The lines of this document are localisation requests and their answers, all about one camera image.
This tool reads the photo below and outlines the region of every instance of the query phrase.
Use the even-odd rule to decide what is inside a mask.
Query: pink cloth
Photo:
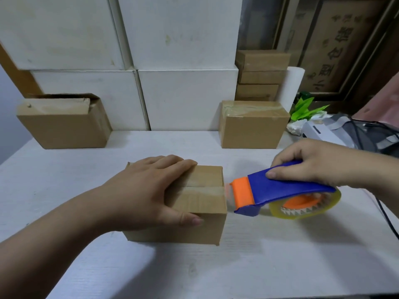
[[[399,128],[399,72],[353,118]]]

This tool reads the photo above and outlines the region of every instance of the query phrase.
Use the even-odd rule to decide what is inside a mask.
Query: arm
[[[293,159],[298,165],[270,170],[268,178],[315,181],[330,186],[364,188],[399,216],[399,159],[317,140],[300,140],[281,151],[272,166]]]
[[[196,163],[177,156],[140,160],[0,243],[0,298],[46,298],[79,253],[114,230],[202,220],[164,205],[165,189]]]

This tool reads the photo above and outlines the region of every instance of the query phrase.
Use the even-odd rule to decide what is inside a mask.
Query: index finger
[[[302,145],[300,141],[293,143],[279,154],[277,154],[272,162],[272,167],[279,166],[287,161],[292,161],[294,159],[302,159]]]
[[[172,182],[177,180],[177,178],[179,178],[184,172],[186,172],[195,165],[197,165],[196,161],[193,161],[192,159],[185,159],[165,169],[162,169],[164,172],[163,180],[166,186],[169,186]]]

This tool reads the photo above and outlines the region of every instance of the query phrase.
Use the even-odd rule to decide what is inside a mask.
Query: paper towel roll
[[[303,68],[288,67],[284,82],[278,88],[276,101],[279,102],[288,113],[290,112],[292,103],[297,96],[299,85],[304,74],[305,69]]]

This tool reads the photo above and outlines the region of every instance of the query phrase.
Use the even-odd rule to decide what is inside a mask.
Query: tape roll
[[[334,193],[312,193],[273,201],[269,203],[269,209],[277,218],[300,219],[322,214],[340,199],[341,192],[336,189]]]

